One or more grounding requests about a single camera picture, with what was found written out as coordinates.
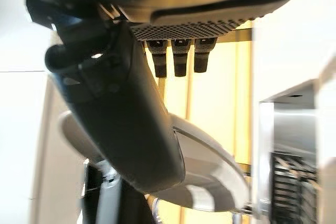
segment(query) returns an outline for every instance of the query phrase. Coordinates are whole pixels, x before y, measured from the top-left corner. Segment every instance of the white wall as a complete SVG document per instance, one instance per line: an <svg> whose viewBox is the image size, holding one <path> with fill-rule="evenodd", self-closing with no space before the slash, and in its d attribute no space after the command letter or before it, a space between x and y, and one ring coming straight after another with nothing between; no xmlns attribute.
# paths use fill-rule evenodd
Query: white wall
<svg viewBox="0 0 336 224"><path fill-rule="evenodd" d="M255 21L255 99L318 76L336 43L336 0L291 0Z"/></svg>
<svg viewBox="0 0 336 224"><path fill-rule="evenodd" d="M0 73L0 223L26 224L35 195L35 165L47 76Z"/></svg>

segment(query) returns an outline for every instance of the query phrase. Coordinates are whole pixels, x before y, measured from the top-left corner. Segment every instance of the wooden panel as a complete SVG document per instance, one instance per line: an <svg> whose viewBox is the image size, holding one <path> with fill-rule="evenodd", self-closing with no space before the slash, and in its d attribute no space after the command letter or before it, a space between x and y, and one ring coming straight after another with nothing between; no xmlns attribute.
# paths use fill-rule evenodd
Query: wooden panel
<svg viewBox="0 0 336 224"><path fill-rule="evenodd" d="M206 73L193 73L190 121L234 151L235 60L234 42L217 44Z"/></svg>
<svg viewBox="0 0 336 224"><path fill-rule="evenodd" d="M250 41L236 43L235 160L243 164L250 164L250 48Z"/></svg>

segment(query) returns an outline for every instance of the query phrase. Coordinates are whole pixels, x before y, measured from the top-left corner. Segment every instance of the wire rack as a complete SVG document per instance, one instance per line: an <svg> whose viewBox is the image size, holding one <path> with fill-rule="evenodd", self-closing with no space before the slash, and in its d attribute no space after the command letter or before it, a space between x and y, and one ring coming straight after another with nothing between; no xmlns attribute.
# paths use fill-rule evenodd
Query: wire rack
<svg viewBox="0 0 336 224"><path fill-rule="evenodd" d="M316 169L302 157L271 154L272 223L317 223Z"/></svg>

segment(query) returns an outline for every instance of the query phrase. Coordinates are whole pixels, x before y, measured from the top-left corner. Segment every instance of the black plastic part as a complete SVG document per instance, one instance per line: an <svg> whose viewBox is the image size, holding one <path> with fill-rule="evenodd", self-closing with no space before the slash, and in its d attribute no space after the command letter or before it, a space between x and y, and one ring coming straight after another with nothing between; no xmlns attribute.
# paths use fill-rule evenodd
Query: black plastic part
<svg viewBox="0 0 336 224"><path fill-rule="evenodd" d="M125 181L119 207L118 224L155 224L151 209L142 193L136 191Z"/></svg>
<svg viewBox="0 0 336 224"><path fill-rule="evenodd" d="M155 76L158 78L167 77L167 44L167 40L147 41L148 50L153 57Z"/></svg>
<svg viewBox="0 0 336 224"><path fill-rule="evenodd" d="M167 77L167 56L166 54L152 55L154 62L155 77Z"/></svg>
<svg viewBox="0 0 336 224"><path fill-rule="evenodd" d="M175 76L186 76L187 58L190 50L191 39L176 39L172 40L171 43L174 55Z"/></svg>
<svg viewBox="0 0 336 224"><path fill-rule="evenodd" d="M83 224L96 224L102 173L88 165L85 174L85 193L81 200Z"/></svg>
<svg viewBox="0 0 336 224"><path fill-rule="evenodd" d="M77 120L126 181L145 193L180 183L180 146L141 43L120 23L101 53L76 62L53 46L45 61Z"/></svg>
<svg viewBox="0 0 336 224"><path fill-rule="evenodd" d="M215 48L217 38L203 38L195 40L194 71L196 73L206 72L208 58L212 49Z"/></svg>
<svg viewBox="0 0 336 224"><path fill-rule="evenodd" d="M196 52L194 58L195 73L205 73L208 67L208 52Z"/></svg>
<svg viewBox="0 0 336 224"><path fill-rule="evenodd" d="M188 54L174 54L174 72L176 77L183 77L187 74Z"/></svg>

